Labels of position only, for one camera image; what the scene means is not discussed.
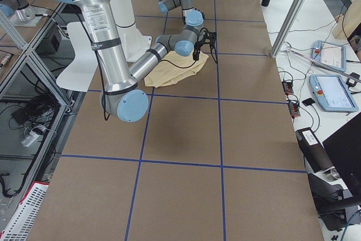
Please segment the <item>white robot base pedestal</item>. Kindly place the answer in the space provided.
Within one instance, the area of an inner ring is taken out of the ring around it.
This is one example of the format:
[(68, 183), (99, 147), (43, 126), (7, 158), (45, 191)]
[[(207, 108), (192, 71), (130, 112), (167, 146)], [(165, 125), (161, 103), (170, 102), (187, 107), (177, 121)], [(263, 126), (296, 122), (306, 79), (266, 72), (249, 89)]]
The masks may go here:
[[(152, 37), (137, 29), (131, 0), (110, 0), (110, 5), (126, 61), (135, 62), (149, 49)], [(75, 57), (56, 83), (63, 89), (86, 92), (98, 66), (96, 56), (79, 21), (69, 23), (67, 30)]]

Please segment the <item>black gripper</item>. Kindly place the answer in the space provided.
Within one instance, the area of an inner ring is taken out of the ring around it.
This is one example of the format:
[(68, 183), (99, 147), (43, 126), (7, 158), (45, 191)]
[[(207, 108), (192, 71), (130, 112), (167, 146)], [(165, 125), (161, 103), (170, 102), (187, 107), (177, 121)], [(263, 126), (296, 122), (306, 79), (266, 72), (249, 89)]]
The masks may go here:
[(192, 53), (193, 60), (198, 61), (199, 55), (201, 51), (201, 47), (204, 45), (209, 45), (210, 53), (213, 54), (213, 52), (217, 53), (217, 49), (215, 47), (215, 43), (217, 41), (217, 33), (211, 32), (208, 29), (201, 29), (200, 35), (194, 44), (194, 50)]

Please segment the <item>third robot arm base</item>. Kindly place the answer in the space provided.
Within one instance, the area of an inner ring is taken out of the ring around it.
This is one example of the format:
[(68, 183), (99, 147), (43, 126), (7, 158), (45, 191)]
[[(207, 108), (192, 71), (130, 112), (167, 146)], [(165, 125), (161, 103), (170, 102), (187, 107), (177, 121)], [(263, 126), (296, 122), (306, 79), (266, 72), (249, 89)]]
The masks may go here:
[(48, 9), (32, 7), (27, 0), (1, 0), (1, 12), (16, 27), (36, 27)]

